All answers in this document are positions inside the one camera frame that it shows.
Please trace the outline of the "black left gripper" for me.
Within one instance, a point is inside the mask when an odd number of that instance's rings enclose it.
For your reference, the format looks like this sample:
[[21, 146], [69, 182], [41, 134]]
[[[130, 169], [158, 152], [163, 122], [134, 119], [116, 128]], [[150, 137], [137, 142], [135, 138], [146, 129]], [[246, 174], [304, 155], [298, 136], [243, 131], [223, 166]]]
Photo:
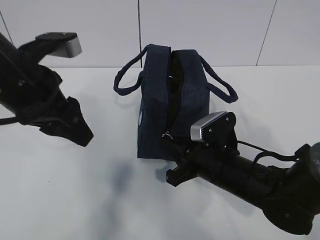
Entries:
[[64, 96], [60, 89], [62, 79], [55, 71], [44, 66], [40, 68], [43, 82], [36, 83], [40, 98], [15, 112], [18, 122], [86, 147], [94, 134], [83, 119], [80, 103], [71, 96]]

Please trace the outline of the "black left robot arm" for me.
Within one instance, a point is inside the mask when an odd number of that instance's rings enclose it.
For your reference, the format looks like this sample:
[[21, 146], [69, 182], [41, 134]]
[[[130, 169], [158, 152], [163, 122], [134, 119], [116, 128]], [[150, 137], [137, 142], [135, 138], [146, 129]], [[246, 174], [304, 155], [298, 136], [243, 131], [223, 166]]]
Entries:
[[14, 114], [1, 125], [38, 127], [54, 137], [86, 147], [94, 137], [77, 99], [65, 97], [60, 75], [41, 65], [45, 56], [74, 58], [82, 52], [75, 32], [47, 32], [16, 48], [0, 36], [0, 104]]

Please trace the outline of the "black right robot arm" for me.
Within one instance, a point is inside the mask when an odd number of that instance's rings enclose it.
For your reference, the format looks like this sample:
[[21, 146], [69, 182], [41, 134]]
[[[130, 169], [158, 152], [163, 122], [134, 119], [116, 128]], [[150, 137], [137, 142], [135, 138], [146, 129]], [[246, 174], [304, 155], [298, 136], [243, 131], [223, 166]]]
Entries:
[[259, 208], [279, 229], [308, 235], [320, 213], [320, 145], [304, 145], [289, 168], [265, 166], [231, 148], [203, 142], [178, 143], [167, 137], [162, 147], [176, 162], [166, 181], [176, 187], [194, 178], [205, 181]]

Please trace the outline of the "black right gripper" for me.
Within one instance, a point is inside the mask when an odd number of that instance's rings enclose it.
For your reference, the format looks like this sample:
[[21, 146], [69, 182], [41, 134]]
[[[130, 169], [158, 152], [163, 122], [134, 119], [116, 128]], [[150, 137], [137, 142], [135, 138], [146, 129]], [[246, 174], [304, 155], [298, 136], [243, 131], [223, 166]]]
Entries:
[[240, 154], [235, 138], [220, 147], [217, 143], [196, 142], [184, 137], [179, 140], [163, 137], [161, 147], [176, 163], [174, 169], [166, 172], [166, 182], [174, 187], [197, 177], [220, 186], [226, 163]]

